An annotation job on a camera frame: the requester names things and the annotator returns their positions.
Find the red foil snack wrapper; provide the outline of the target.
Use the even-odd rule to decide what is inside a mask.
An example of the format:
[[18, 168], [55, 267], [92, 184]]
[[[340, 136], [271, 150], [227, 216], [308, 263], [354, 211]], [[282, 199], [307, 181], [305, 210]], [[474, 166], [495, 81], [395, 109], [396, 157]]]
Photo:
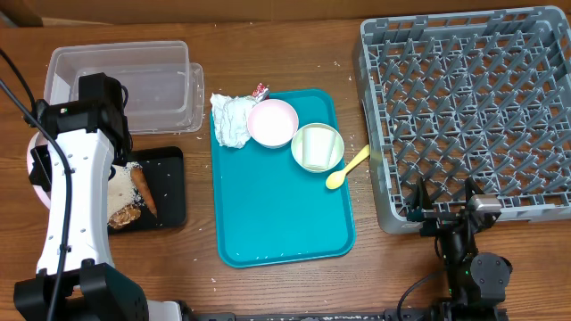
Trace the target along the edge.
[[269, 88], [262, 83], [259, 83], [252, 92], [252, 98], [255, 102], [259, 103], [269, 96]]

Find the brown food scrap chunk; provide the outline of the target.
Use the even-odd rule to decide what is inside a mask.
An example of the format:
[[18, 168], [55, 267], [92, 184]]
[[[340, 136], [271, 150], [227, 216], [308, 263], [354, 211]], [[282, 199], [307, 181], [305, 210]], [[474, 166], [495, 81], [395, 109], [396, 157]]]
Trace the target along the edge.
[[113, 229], [119, 230], [139, 219], [140, 216], [141, 210], [139, 207], [135, 204], [129, 204], [113, 213], [108, 218], [108, 225]]

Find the white paper napkin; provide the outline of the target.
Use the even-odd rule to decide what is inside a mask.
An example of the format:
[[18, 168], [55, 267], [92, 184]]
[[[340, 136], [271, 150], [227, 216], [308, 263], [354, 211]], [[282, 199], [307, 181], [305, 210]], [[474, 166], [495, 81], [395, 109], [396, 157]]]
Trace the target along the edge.
[[226, 96], [212, 94], [212, 119], [214, 134], [220, 146], [241, 149], [250, 140], [247, 120], [257, 104], [251, 96]]

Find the orange carrot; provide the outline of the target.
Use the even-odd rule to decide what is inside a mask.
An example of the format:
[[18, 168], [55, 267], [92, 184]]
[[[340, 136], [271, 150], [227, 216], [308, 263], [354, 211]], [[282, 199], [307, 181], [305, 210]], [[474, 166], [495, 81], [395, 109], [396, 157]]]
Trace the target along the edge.
[[130, 170], [130, 176], [133, 184], [143, 198], [147, 209], [155, 216], [158, 216], [158, 211], [150, 190], [147, 184], [143, 170], [140, 167], [134, 167]]

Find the small white cup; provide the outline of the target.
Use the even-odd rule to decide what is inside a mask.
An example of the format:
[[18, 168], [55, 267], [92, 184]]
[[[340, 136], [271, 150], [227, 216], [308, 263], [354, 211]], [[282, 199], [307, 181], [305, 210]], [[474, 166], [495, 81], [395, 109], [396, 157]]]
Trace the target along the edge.
[[325, 170], [330, 162], [336, 134], [330, 128], [307, 127], [303, 130], [302, 164], [312, 170]]

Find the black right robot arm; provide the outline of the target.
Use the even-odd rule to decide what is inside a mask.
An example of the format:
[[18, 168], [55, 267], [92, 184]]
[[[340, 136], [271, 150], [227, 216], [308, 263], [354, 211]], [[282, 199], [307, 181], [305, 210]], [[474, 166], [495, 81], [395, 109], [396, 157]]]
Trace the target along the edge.
[[[407, 220], [419, 222], [419, 233], [433, 237], [443, 269], [414, 283], [401, 296], [396, 316], [417, 320], [506, 320], [507, 312], [498, 305], [506, 299], [513, 267], [509, 260], [490, 252], [480, 252], [475, 235], [491, 228], [501, 214], [501, 204], [486, 194], [471, 177], [464, 183], [466, 202], [457, 212], [437, 211], [428, 195], [426, 182], [419, 178]], [[449, 297], [436, 300], [420, 312], [402, 310], [408, 295], [420, 285], [445, 275]]]

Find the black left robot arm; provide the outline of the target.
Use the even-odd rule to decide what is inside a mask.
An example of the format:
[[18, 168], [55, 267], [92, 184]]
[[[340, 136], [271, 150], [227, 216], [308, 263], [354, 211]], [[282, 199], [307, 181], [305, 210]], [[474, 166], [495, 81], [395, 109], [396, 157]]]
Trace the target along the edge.
[[148, 300], [112, 263], [108, 181], [132, 149], [127, 89], [103, 73], [79, 78], [79, 98], [39, 100], [25, 119], [47, 140], [51, 165], [46, 240], [35, 277], [14, 286], [27, 320], [190, 320], [182, 301]]

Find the large white plate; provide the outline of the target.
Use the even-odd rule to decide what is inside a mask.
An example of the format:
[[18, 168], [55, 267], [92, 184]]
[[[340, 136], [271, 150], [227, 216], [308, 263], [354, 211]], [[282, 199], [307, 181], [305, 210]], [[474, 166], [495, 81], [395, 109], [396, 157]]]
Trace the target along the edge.
[[39, 132], [36, 132], [29, 141], [26, 162], [29, 182], [32, 184], [39, 200], [50, 209], [51, 159], [48, 151], [48, 142]]

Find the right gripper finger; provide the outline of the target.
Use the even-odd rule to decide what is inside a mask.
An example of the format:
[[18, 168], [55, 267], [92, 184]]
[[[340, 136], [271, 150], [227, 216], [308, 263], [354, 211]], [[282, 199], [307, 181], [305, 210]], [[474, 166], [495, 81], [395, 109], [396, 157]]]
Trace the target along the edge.
[[431, 213], [434, 205], [426, 188], [426, 181], [419, 177], [416, 182], [415, 191], [410, 204], [411, 213]]
[[468, 177], [464, 183], [466, 195], [466, 207], [470, 210], [479, 210], [482, 207], [483, 190], [477, 185], [472, 177]]

